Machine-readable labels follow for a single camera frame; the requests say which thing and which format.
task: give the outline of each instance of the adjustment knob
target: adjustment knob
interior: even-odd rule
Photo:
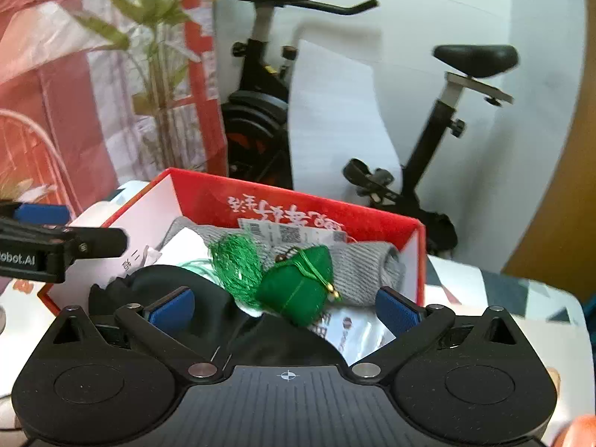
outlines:
[[[464,131],[466,130],[466,123],[463,122],[461,119],[457,119],[455,121],[452,121],[449,127],[451,127],[451,134],[453,134],[455,137],[461,137],[461,135],[464,134]]]
[[[298,49],[291,45],[284,45],[281,47],[281,56],[289,61],[295,61],[298,56]]]
[[[244,42],[234,42],[232,45],[232,55],[234,57],[244,57],[246,54],[246,44]]]

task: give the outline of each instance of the orange object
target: orange object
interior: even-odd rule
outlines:
[[[13,289],[24,292],[25,294],[31,294],[31,292],[34,290],[34,285],[28,280],[17,279],[13,284]]]
[[[547,368],[546,371],[550,375],[551,380],[555,385],[555,390],[557,391],[557,398],[559,398],[559,394],[561,394],[561,375],[559,375],[559,372],[554,368]]]
[[[557,437],[552,447],[595,447],[596,416],[577,417]]]

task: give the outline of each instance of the white paper sheet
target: white paper sheet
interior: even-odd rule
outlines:
[[[300,243],[302,248],[306,248],[348,241],[348,234],[336,229],[302,227],[255,219],[238,219],[238,226],[258,239],[269,242],[269,245]]]
[[[294,189],[366,204],[342,175],[351,158],[385,168],[401,190],[401,168],[378,111],[373,70],[300,40],[290,86],[288,129]]]

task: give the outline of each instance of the seat post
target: seat post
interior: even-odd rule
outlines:
[[[428,163],[433,159],[434,153],[443,139],[445,130],[451,126],[451,119],[457,110],[457,102],[460,100],[463,90],[464,86],[460,83],[450,82],[446,78],[443,93],[434,103],[433,112],[403,169],[402,195],[413,195]]]
[[[255,4],[253,32],[250,36],[252,40],[257,40],[263,43],[269,41],[269,32],[271,31],[274,10],[275,6],[272,4]]]

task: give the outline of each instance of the blue gripper pad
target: blue gripper pad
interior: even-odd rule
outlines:
[[[64,205],[23,203],[14,211],[13,218],[34,225],[65,225],[70,222],[70,212]]]
[[[144,318],[166,334],[185,329],[193,314],[194,294],[188,287],[179,287],[143,310]]]
[[[377,292],[375,311],[396,338],[419,324],[425,316],[423,307],[388,287],[382,287]]]

